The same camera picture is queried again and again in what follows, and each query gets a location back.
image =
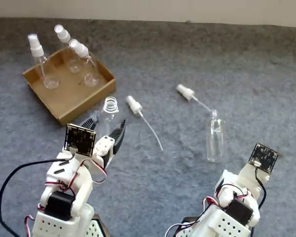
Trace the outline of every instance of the white spray cap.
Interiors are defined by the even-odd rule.
[[[126,102],[128,103],[130,109],[133,111],[134,114],[138,114],[138,112],[143,109],[141,104],[139,104],[139,102],[137,102],[131,95],[128,95],[126,97]]]
[[[176,87],[177,91],[182,94],[187,100],[192,99],[195,92],[192,91],[190,88],[186,88],[184,85],[178,84]]]
[[[89,56],[89,49],[76,39],[72,39],[69,43],[69,46],[75,51],[76,54],[79,55],[80,58],[86,58]]]
[[[41,57],[44,55],[44,50],[39,43],[37,34],[28,35],[33,57]]]
[[[62,43],[68,43],[70,41],[70,34],[62,25],[55,26],[54,31]]]

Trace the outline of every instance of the red wire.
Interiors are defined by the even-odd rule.
[[[31,215],[28,215],[24,218],[24,224],[25,224],[25,229],[26,229],[26,237],[31,237],[31,231],[30,231],[30,228],[29,228],[29,225],[28,225],[28,219],[31,219],[32,221],[35,220],[35,218],[33,218],[33,216]]]

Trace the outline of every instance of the cardboard box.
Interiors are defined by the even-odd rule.
[[[57,69],[60,81],[58,88],[47,89],[44,86],[43,81],[37,75],[37,66],[26,70],[23,76],[52,115],[62,125],[65,125],[115,91],[116,81],[109,70],[97,61],[101,73],[99,83],[93,87],[86,86],[82,77],[69,72],[66,68],[62,57],[63,51],[59,50],[50,56],[50,60]]]

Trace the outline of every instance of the white wall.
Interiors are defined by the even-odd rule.
[[[0,0],[0,17],[190,20],[296,27],[296,0]]]

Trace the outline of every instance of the spray nozzle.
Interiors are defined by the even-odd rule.
[[[54,31],[61,42],[68,43],[70,41],[70,34],[62,25],[56,25]]]
[[[126,102],[134,114],[138,114],[143,109],[141,104],[137,102],[131,95],[126,97]]]
[[[191,90],[190,88],[185,87],[182,84],[178,84],[176,87],[177,91],[185,97],[185,99],[187,99],[188,101],[190,101],[190,99],[195,100],[197,103],[199,103],[201,106],[203,106],[205,109],[207,109],[209,112],[212,112],[212,110],[210,108],[208,108],[206,105],[204,105],[202,102],[200,102],[195,96],[195,92],[193,90]]]
[[[70,48],[72,48],[77,55],[81,58],[87,58],[89,56],[89,49],[76,39],[72,39],[69,43]]]
[[[147,124],[147,126],[150,128],[150,130],[152,131],[152,133],[154,134],[154,136],[156,137],[158,144],[160,146],[160,149],[163,151],[163,147],[162,144],[160,142],[160,139],[158,138],[158,135],[156,134],[156,132],[153,130],[152,126],[149,124],[149,122],[146,120],[146,118],[144,117],[143,113],[142,113],[142,109],[143,107],[141,106],[141,104],[139,102],[137,102],[133,96],[128,95],[126,97],[126,102],[128,103],[130,109],[133,111],[134,114],[139,114],[140,117],[143,118],[143,120],[145,121],[145,123]]]
[[[29,34],[28,40],[31,46],[31,52],[33,57],[41,57],[44,55],[44,50],[38,40],[37,34]]]

